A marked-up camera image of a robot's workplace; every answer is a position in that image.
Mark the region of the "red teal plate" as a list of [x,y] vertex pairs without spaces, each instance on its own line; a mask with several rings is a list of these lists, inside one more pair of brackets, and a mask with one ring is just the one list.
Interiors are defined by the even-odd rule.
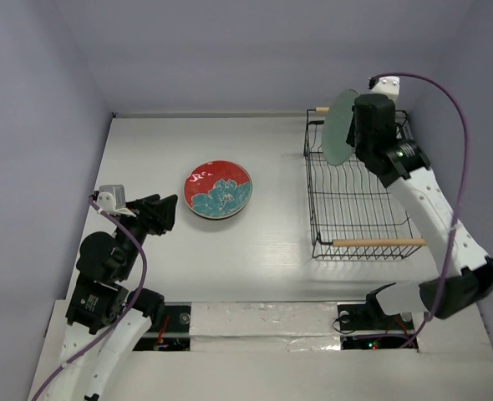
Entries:
[[202,194],[213,198],[231,195],[248,203],[253,191],[252,178],[236,163],[213,160],[197,166],[187,176],[183,191],[190,210],[193,197]]

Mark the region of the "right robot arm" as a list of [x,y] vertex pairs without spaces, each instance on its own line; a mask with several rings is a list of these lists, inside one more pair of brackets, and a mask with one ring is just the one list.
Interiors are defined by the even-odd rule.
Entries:
[[405,209],[439,273],[419,284],[392,283],[370,292],[362,316],[383,327],[402,312],[445,320],[493,290],[493,257],[465,229],[436,180],[429,157],[414,140],[397,136],[395,104],[384,94],[353,102],[348,142],[356,157]]

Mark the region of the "light green flower plate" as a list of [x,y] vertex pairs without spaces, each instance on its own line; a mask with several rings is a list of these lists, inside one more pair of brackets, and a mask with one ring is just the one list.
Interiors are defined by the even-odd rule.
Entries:
[[323,123],[322,151],[330,165],[341,165],[353,153],[353,147],[347,143],[347,138],[353,122],[353,104],[357,97],[357,91],[345,89],[328,108]]

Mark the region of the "grey reindeer plate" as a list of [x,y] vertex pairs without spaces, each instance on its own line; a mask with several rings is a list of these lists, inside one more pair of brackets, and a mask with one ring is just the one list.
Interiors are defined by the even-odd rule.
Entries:
[[192,212],[194,213],[194,215],[196,215],[202,219],[206,219],[208,221],[224,221],[224,220],[230,219],[233,216],[238,214],[238,213],[233,213],[233,214],[225,215],[225,216],[209,216],[209,215],[198,213],[197,211],[192,211]]

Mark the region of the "white blue floral plate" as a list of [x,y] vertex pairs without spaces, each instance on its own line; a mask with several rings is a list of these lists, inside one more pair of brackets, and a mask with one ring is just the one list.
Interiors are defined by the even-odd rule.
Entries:
[[241,212],[246,205],[247,200],[238,200],[231,195],[213,198],[202,194],[193,197],[191,210],[209,216],[225,216]]

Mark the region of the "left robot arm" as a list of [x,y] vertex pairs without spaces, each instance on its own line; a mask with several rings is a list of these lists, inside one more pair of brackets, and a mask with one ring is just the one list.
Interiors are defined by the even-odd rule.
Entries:
[[34,400],[105,400],[137,342],[165,324],[163,295],[144,286],[143,244],[173,229],[177,202],[177,195],[157,194],[127,201],[122,185],[102,185],[89,196],[115,230],[80,244],[58,367]]

